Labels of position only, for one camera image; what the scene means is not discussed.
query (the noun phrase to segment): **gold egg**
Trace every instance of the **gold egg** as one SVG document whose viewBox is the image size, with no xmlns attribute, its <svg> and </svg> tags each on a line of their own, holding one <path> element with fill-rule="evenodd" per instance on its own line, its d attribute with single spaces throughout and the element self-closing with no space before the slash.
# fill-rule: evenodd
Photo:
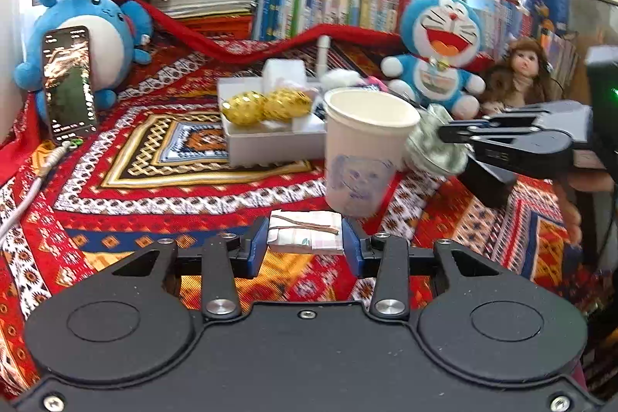
<svg viewBox="0 0 618 412">
<path fill-rule="evenodd" d="M 264 104 L 265 119 L 289 121 L 311 112 L 311 98 L 296 89 L 282 88 L 269 93 Z"/>
<path fill-rule="evenodd" d="M 256 91 L 245 91 L 232 96 L 221 104 L 221 113 L 230 123 L 249 126 L 264 119 L 266 98 Z"/>
</svg>

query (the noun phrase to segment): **open red mouth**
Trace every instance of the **open red mouth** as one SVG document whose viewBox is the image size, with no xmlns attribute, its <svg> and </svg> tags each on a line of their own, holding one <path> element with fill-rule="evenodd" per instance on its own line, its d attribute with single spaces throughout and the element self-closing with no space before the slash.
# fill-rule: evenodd
<svg viewBox="0 0 618 412">
<path fill-rule="evenodd" d="M 425 30 L 427 30 L 427 38 L 431 46 L 441 55 L 455 56 L 470 46 L 468 41 L 452 32 L 438 31 L 435 29 Z"/>
</svg>

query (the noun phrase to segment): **doll face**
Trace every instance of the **doll face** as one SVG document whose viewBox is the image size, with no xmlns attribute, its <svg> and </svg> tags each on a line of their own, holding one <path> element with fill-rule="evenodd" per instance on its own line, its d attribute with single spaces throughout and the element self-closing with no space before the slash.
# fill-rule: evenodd
<svg viewBox="0 0 618 412">
<path fill-rule="evenodd" d="M 480 29 L 468 7 L 455 0 L 438 0 L 414 24 L 414 43 L 421 56 L 458 67 L 472 61 L 480 46 Z"/>
<path fill-rule="evenodd" d="M 533 79 L 539 74 L 538 55 L 531 50 L 515 50 L 511 59 L 511 67 L 516 74 Z"/>
</svg>

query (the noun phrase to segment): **charging cable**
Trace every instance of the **charging cable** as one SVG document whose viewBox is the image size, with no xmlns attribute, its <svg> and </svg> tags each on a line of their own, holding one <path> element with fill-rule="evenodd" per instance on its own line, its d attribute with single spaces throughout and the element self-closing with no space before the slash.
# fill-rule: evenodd
<svg viewBox="0 0 618 412">
<path fill-rule="evenodd" d="M 10 217 L 8 217 L 0 227 L 0 242 L 4 239 L 4 236 L 11 230 L 11 228 L 19 222 L 21 216 L 26 212 L 30 204 L 34 201 L 36 194 L 39 193 L 42 187 L 42 183 L 52 170 L 54 166 L 56 166 L 60 160 L 64 157 L 66 153 L 75 149 L 77 145 L 72 142 L 64 141 L 62 145 L 55 148 L 45 158 L 45 162 L 42 164 L 41 168 L 39 168 L 38 173 L 36 174 L 36 178 L 34 182 L 30 186 L 28 190 L 28 194 L 24 197 L 24 200 L 19 204 L 19 206 L 15 209 L 13 213 L 11 213 Z"/>
</svg>

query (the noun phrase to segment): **paper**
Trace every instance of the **paper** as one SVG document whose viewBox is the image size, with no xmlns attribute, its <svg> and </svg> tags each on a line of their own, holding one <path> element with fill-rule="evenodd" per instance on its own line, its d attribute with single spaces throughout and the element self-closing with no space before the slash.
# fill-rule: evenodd
<svg viewBox="0 0 618 412">
<path fill-rule="evenodd" d="M 294 227 L 295 224 L 277 215 L 283 215 L 297 222 L 328 225 L 339 230 L 337 235 L 310 229 L 272 229 L 273 227 Z M 268 246 L 273 251 L 311 254 L 343 254 L 344 246 L 341 234 L 341 214 L 335 212 L 283 212 L 273 210 L 270 216 Z"/>
</svg>

